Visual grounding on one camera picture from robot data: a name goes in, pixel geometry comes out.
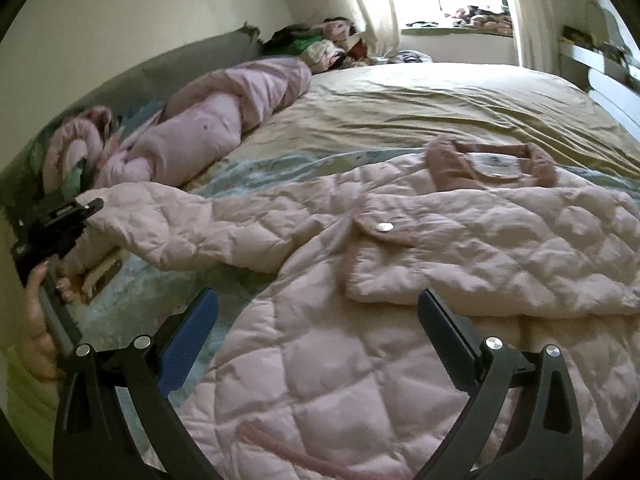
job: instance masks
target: blue gripper pad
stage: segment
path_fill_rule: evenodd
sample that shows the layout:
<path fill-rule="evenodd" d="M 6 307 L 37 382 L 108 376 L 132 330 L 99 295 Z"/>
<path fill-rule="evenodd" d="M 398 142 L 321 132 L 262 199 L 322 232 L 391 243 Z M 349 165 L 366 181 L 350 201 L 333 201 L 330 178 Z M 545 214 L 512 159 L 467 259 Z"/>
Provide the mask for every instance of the blue gripper pad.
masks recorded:
<path fill-rule="evenodd" d="M 169 317 L 156 333 L 156 342 L 163 339 L 167 328 L 173 328 L 168 340 L 162 342 L 159 373 L 156 385 L 166 399 L 181 388 L 191 371 L 202 346 L 218 319 L 218 295 L 212 288 L 204 288 L 182 314 Z"/>

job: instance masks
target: curtain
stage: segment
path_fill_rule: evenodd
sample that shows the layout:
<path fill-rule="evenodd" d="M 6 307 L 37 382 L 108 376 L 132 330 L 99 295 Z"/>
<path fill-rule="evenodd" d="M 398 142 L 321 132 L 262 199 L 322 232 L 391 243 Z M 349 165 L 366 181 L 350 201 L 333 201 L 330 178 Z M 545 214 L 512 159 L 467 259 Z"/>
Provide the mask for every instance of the curtain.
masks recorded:
<path fill-rule="evenodd" d="M 393 0 L 347 0 L 356 26 L 363 31 L 370 56 L 386 56 L 398 50 L 398 21 Z"/>
<path fill-rule="evenodd" d="M 559 31 L 551 0 L 508 0 L 520 65 L 558 73 Z"/>

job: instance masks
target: headboard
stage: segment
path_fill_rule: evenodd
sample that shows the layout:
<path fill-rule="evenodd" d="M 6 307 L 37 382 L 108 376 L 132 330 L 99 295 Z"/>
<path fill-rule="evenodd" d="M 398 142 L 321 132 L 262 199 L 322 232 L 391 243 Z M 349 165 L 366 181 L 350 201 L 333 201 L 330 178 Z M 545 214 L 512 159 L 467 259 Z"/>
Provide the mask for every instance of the headboard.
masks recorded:
<path fill-rule="evenodd" d="M 0 205 L 14 232 L 18 231 L 18 218 L 28 221 L 33 206 L 44 197 L 42 157 L 65 118 L 95 105 L 108 106 L 114 116 L 126 118 L 150 102 L 166 101 L 204 73 L 258 57 L 259 35 L 257 27 L 245 23 L 228 34 L 165 52 L 109 79 L 53 118 L 0 173 Z"/>

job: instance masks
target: quilted jacket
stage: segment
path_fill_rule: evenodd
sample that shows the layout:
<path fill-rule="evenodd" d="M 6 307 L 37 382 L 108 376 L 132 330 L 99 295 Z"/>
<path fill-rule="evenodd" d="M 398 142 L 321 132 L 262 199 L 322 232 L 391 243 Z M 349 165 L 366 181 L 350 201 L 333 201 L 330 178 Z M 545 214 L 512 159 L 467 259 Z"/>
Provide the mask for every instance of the quilted jacket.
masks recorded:
<path fill-rule="evenodd" d="M 487 170 L 472 162 L 482 152 L 515 166 Z M 277 273 L 180 409 L 224 478 L 411 478 L 466 403 L 418 323 L 427 287 L 487 336 L 561 348 L 585 474 L 636 405 L 640 213 L 535 146 L 439 138 L 424 156 L 255 194 L 208 200 L 144 183 L 83 199 L 95 196 L 106 206 L 69 255 L 78 272 L 95 248 L 121 245 L 161 269 Z"/>

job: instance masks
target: beige bedsheet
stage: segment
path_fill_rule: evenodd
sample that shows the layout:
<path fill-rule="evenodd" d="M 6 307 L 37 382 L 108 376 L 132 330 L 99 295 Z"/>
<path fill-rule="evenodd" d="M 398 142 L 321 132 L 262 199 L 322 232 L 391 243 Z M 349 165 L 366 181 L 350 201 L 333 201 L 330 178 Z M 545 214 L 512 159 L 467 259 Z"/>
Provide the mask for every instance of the beige bedsheet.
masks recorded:
<path fill-rule="evenodd" d="M 247 135 L 231 161 L 287 153 L 416 148 L 440 133 L 485 142 L 535 142 L 556 162 L 640 178 L 640 143 L 584 92 L 520 67 L 399 64 L 316 75 L 293 106 Z"/>

